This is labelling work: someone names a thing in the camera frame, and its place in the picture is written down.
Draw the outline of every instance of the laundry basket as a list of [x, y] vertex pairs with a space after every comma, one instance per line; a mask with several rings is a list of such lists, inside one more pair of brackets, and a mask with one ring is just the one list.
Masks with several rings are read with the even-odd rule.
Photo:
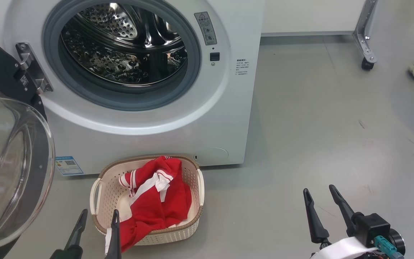
[[[187, 239], [194, 234], [199, 224], [204, 205], [204, 178], [199, 166], [189, 158], [184, 156], [171, 156], [178, 158], [182, 162], [183, 181], [189, 185], [192, 195], [191, 208], [189, 209], [188, 219], [173, 228], [151, 231], [140, 240], [136, 246], [155, 245], [169, 243]], [[119, 184], [119, 177], [138, 169], [148, 161], [158, 158], [158, 156], [146, 156], [124, 159], [114, 162], [103, 169], [98, 179], [94, 182], [90, 195], [90, 208], [92, 220], [100, 233], [106, 235], [107, 228], [111, 227], [113, 211], [118, 209], [129, 210], [128, 205], [129, 190]]]

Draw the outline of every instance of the qr code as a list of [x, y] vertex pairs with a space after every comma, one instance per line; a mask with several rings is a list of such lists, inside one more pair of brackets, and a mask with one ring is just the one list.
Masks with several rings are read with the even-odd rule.
[[20, 78], [20, 82], [22, 82], [23, 86], [26, 86], [28, 84], [28, 79], [23, 76], [22, 78]]

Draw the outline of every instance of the washing machine door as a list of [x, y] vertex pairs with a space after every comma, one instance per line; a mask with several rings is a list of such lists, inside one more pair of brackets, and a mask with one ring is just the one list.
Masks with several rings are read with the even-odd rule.
[[54, 145], [36, 84], [0, 48], [0, 258], [43, 205]]

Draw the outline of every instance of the basket handle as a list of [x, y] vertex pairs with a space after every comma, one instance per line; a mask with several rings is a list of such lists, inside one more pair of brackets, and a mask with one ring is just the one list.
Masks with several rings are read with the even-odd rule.
[[204, 176], [200, 169], [197, 169], [197, 181], [199, 182], [199, 205], [204, 206]]
[[[97, 213], [98, 213], [100, 194], [102, 192], [102, 184], [101, 184], [102, 181], [101, 180], [102, 180], [101, 178], [95, 180], [95, 182], [92, 185], [91, 195], [89, 197], [89, 203], [90, 203], [91, 214], [92, 215], [97, 215]], [[100, 186], [100, 189], [98, 190], [97, 206], [95, 206], [95, 193], [97, 192], [97, 187], [98, 186]]]

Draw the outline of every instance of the washing machine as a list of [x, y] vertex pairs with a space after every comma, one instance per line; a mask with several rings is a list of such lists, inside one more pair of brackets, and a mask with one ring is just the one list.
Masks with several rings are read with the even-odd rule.
[[0, 61], [13, 63], [0, 81], [34, 87], [64, 175], [148, 154], [240, 164], [263, 12], [263, 0], [0, 0]]

